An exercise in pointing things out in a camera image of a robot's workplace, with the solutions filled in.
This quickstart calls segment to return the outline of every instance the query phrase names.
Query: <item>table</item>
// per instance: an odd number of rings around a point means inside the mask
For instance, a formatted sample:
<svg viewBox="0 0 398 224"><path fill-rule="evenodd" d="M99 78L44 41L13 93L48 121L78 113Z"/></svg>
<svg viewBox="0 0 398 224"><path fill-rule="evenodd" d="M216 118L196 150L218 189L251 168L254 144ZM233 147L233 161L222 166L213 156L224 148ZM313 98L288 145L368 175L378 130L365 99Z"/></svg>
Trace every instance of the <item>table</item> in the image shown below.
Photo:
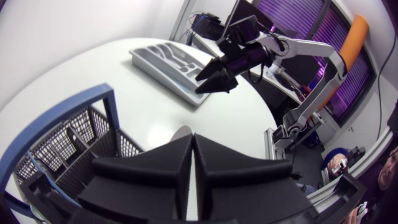
<svg viewBox="0 0 398 224"><path fill-rule="evenodd" d="M216 42L214 40L209 40L209 39L203 38L200 35L194 35L192 42L200 50L203 50L203 51L205 51L208 54L211 54L211 55L214 55L214 56L219 56L219 57L222 57L224 55L224 53L222 51L220 51L220 49L218 48L218 46L217 46L217 44L216 44ZM251 71L252 74L259 76L261 74L261 66L258 65L256 67L250 69L250 71ZM282 92L284 92L287 96L289 96L291 99L296 101L298 104L301 104L301 101L299 100L299 98L297 97L295 92L292 91L292 90L286 89L277 80L275 80L273 78L269 78L265 74L262 77L262 79L264 81L267 81L270 84L274 85L276 88L280 89Z"/></svg>
<svg viewBox="0 0 398 224"><path fill-rule="evenodd" d="M239 88L230 94L211 94L196 108L132 65L130 49L164 42L169 41L110 42L43 74L0 111L0 155L44 111L89 87L108 83L114 88L121 129L145 151L169 142L179 127L189 125L194 132L247 156L264 158L263 133L277 126L267 105L244 78L237 77ZM175 44L203 64L211 59L200 50ZM104 111L101 104L95 107ZM190 185L195 186L195 179ZM6 190L20 198L13 181ZM191 200L188 207L188 216L192 216L196 202Z"/></svg>

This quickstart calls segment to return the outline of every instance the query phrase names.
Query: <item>metal mesh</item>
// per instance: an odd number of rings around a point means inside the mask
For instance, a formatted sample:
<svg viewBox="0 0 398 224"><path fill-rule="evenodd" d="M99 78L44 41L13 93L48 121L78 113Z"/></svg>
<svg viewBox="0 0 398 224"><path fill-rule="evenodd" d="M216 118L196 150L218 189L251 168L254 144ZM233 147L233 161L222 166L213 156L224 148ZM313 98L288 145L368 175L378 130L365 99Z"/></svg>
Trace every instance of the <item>metal mesh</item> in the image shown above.
<svg viewBox="0 0 398 224"><path fill-rule="evenodd" d="M77 152L67 135L67 127L62 125L50 137L52 148L62 157L64 161L68 160Z"/></svg>
<svg viewBox="0 0 398 224"><path fill-rule="evenodd" d="M79 135L85 140L90 142L95 138L93 127L88 115L88 108L85 108L70 118L70 124Z"/></svg>
<svg viewBox="0 0 398 224"><path fill-rule="evenodd" d="M121 157L132 157L142 152L142 149L133 144L133 141L120 130L117 130L117 135L119 139L118 146Z"/></svg>
<svg viewBox="0 0 398 224"><path fill-rule="evenodd" d="M132 157L142 150L89 106L55 127L30 152L44 172L76 199L94 177L94 157ZM14 172L21 178L17 180L21 184L37 169L25 154Z"/></svg>
<svg viewBox="0 0 398 224"><path fill-rule="evenodd" d="M21 159L21 161L18 163L16 167L16 174L23 180L28 179L31 177L33 174L37 172L36 167L33 165L33 162L27 154L24 155L24 157Z"/></svg>
<svg viewBox="0 0 398 224"><path fill-rule="evenodd" d="M61 167L65 168L60 158L53 152L50 142L39 144L32 149L32 153L34 158L40 159L54 173Z"/></svg>
<svg viewBox="0 0 398 224"><path fill-rule="evenodd" d="M105 133L109 131L109 123L108 120L99 112L95 111L93 108L90 108L91 114L93 116L93 121L95 123L95 130L97 133L97 138L100 138Z"/></svg>

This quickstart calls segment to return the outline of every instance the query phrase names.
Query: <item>cable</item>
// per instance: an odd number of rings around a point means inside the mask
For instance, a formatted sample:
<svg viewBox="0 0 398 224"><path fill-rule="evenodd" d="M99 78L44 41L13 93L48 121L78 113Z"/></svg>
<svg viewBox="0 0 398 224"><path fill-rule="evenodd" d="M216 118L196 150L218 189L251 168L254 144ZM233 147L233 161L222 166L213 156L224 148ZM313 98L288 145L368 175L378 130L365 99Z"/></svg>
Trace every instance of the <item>cable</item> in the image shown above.
<svg viewBox="0 0 398 224"><path fill-rule="evenodd" d="M280 51L282 51L282 52L285 51L284 44L282 43L281 40L278 39L278 37L277 37L273 32L271 32L268 28L266 28L265 26L263 26L261 23L257 22L257 24L258 24L260 27L262 27L263 32L265 32L266 34L271 35L271 36L275 39L275 41L277 42L277 44L278 44L278 46L279 46L279 50L280 50Z"/></svg>
<svg viewBox="0 0 398 224"><path fill-rule="evenodd" d="M379 139L380 137L380 131L381 131L381 121L382 121L382 109L381 109L381 94L380 94L380 76L381 72L383 71L384 67L386 66L388 60L390 59L390 56L392 54L392 51L394 50L397 42L397 34L394 33L394 44L392 45L392 48L390 50L390 53L388 54L386 61L384 61L383 66L380 69L379 76L377 77L377 87L379 88L379 107L380 107L380 123L379 123L379 131L377 132L377 138L376 140Z"/></svg>
<svg viewBox="0 0 398 224"><path fill-rule="evenodd" d="M264 66L266 66L266 65L265 65L264 63L262 63L262 64L261 64L261 74L260 74L260 77L258 77L256 80L252 80L252 79L251 79L251 72L250 72L250 70L248 70L248 78L249 78L249 80L250 80L251 83L253 83L253 84L258 84L258 83L261 82L262 77L263 77L263 75L264 75Z"/></svg>
<svg viewBox="0 0 398 224"><path fill-rule="evenodd" d="M185 32L181 35L181 37L178 39L178 41L180 41L181 38L182 38L185 34L187 34L187 32L188 32L190 29L192 29L192 26L193 26L193 25L191 25L191 27L190 27L189 29L187 29L187 31L185 31Z"/></svg>
<svg viewBox="0 0 398 224"><path fill-rule="evenodd" d="M196 23L192 24L192 26L191 26L192 33L188 36L187 45L191 45L190 43L192 43L193 36L196 34L196 33L194 34L194 31L195 31L196 27L199 25L200 21L202 21L206 17L207 17L207 15L202 14L199 17L199 19L196 21Z"/></svg>

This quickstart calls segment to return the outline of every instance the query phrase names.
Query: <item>person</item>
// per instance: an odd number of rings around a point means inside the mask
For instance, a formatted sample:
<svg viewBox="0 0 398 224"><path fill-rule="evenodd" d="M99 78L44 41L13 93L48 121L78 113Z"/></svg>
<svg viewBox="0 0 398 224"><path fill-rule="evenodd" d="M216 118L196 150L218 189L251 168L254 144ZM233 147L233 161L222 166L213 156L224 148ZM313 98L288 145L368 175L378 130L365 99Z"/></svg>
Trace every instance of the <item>person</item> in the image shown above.
<svg viewBox="0 0 398 224"><path fill-rule="evenodd" d="M398 146L390 152L389 157L383 166L381 164L375 164L374 166L370 167L360 178L358 178L358 180L367 188L359 204L367 202L366 207L371 209L374 205L377 205L381 201L385 190L388 189L394 177L398 159L397 156ZM339 161L344 158L345 156L342 154L335 155L328 163L328 171L332 173L331 170L335 167L338 167ZM344 223L357 224L356 215L358 213L358 208L359 207L356 207L349 213Z"/></svg>

